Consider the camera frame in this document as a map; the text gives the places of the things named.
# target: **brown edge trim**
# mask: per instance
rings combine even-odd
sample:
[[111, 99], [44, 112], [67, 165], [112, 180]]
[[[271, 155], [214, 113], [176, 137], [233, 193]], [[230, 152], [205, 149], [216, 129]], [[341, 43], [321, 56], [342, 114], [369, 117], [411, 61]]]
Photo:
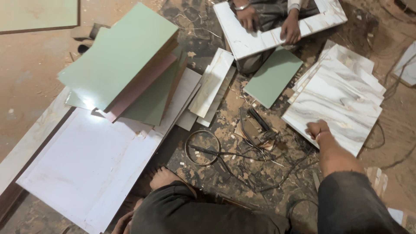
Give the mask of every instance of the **brown edge trim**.
[[0, 230], [4, 227], [7, 221], [10, 219], [12, 214], [17, 210], [21, 201], [29, 194], [26, 190], [16, 184], [16, 180], [22, 175], [22, 173], [30, 166], [30, 164], [35, 160], [38, 154], [43, 150], [43, 148], [49, 143], [52, 137], [57, 133], [65, 121], [71, 116], [76, 107], [71, 107], [69, 111], [63, 116], [61, 121], [56, 125], [56, 127], [51, 131], [51, 133], [46, 137], [45, 141], [39, 146], [39, 148], [34, 152], [32, 157], [27, 161], [24, 167], [20, 170], [17, 176], [9, 184], [9, 186], [4, 190], [0, 195]]

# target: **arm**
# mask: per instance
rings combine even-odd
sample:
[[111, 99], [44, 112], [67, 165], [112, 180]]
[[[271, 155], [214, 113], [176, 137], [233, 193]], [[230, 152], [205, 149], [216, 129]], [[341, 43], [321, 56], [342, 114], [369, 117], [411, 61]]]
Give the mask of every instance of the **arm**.
[[324, 120], [308, 123], [307, 126], [306, 132], [316, 139], [320, 147], [319, 166], [324, 178], [333, 172], [343, 171], [365, 174], [359, 161], [336, 142]]
[[[249, 3], [249, 0], [234, 0], [236, 7], [242, 7]], [[237, 10], [237, 18], [241, 26], [246, 30], [254, 31], [259, 29], [260, 21], [253, 6], [249, 6], [243, 10]]]
[[298, 42], [301, 38], [299, 28], [299, 10], [302, 5], [302, 0], [288, 0], [287, 12], [288, 16], [282, 25], [280, 32], [280, 39], [286, 39], [283, 45], [292, 45]]

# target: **white frame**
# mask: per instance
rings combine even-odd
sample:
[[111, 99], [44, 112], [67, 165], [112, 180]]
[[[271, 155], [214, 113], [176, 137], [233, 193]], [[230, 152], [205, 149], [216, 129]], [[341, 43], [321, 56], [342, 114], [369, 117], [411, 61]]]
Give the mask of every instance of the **white frame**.
[[[338, 0], [315, 0], [315, 2], [320, 14], [299, 20], [302, 37], [348, 20]], [[282, 30], [280, 27], [267, 32], [247, 32], [230, 9], [228, 2], [215, 4], [214, 10], [236, 60], [277, 47], [285, 42], [280, 39]]]

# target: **sawdust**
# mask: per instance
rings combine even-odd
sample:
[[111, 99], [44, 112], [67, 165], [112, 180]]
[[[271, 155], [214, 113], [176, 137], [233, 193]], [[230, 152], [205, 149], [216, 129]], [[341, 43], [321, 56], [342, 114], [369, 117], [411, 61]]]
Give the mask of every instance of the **sawdust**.
[[196, 53], [194, 53], [193, 51], [192, 52], [188, 52], [188, 57], [193, 58], [195, 55], [196, 55]]

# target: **bare foot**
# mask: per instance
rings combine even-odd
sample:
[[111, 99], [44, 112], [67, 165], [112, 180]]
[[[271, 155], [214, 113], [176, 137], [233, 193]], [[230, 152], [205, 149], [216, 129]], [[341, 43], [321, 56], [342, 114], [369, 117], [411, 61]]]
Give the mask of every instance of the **bare foot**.
[[[161, 167], [159, 170], [153, 171], [153, 175], [151, 175], [151, 176], [153, 176], [153, 179], [150, 182], [150, 187], [152, 189], [158, 189], [162, 186], [171, 184], [175, 180], [179, 180], [179, 181], [184, 182], [179, 176], [175, 175], [175, 173], [171, 172], [166, 167]], [[187, 183], [185, 183], [185, 184], [192, 191], [195, 198], [197, 198], [195, 190], [193, 190], [193, 188], [191, 186], [189, 186]]]
[[138, 197], [134, 195], [128, 195], [126, 200], [124, 200], [124, 205], [127, 206], [129, 212], [135, 211], [143, 202], [143, 197]]

